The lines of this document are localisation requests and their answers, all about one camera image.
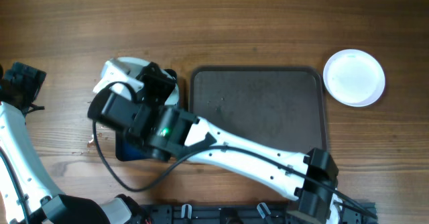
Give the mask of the white plate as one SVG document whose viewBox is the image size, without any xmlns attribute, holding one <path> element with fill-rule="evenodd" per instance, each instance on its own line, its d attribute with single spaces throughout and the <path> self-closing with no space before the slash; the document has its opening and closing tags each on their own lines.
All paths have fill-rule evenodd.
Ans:
<svg viewBox="0 0 429 224">
<path fill-rule="evenodd" d="M 323 81 L 328 93 L 350 107 L 366 107 L 380 99 L 385 73 L 370 54 L 357 49 L 341 50 L 324 65 Z"/>
<path fill-rule="evenodd" d="M 137 76 L 137 70 L 142 70 L 144 66 L 149 66 L 149 62 L 147 60 L 143 60 L 140 58 L 134 57 L 118 57 L 117 59 L 120 63 L 124 63 L 129 69 L 129 76 Z M 179 105 L 180 100 L 180 90 L 178 86 L 178 77 L 174 70 L 172 69 L 161 69 L 161 72 L 165 74 L 168 78 L 173 79 L 175 82 L 175 88 L 170 94 L 170 96 L 166 99 L 167 105 Z"/>
</svg>

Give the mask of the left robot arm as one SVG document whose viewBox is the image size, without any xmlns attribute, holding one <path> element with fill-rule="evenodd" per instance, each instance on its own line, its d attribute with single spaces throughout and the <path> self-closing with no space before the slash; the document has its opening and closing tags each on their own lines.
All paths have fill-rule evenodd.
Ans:
<svg viewBox="0 0 429 224">
<path fill-rule="evenodd" d="M 62 192 L 44 168 L 25 117 L 46 73 L 16 62 L 1 71 L 1 196 L 8 223 L 147 223 L 148 214 L 120 194 L 99 205 Z"/>
</svg>

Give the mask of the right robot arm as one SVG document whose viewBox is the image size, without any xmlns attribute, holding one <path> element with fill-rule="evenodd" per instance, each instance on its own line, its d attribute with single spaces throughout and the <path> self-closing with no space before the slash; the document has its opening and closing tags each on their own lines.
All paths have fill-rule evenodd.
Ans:
<svg viewBox="0 0 429 224">
<path fill-rule="evenodd" d="M 203 117 L 170 105 L 176 79 L 156 63 L 105 62 L 88 109 L 148 158 L 210 164 L 260 182 L 293 202 L 289 213 L 311 223 L 338 223 L 340 209 L 374 218 L 374 212 L 339 192 L 332 156 L 270 148 L 229 133 Z"/>
</svg>

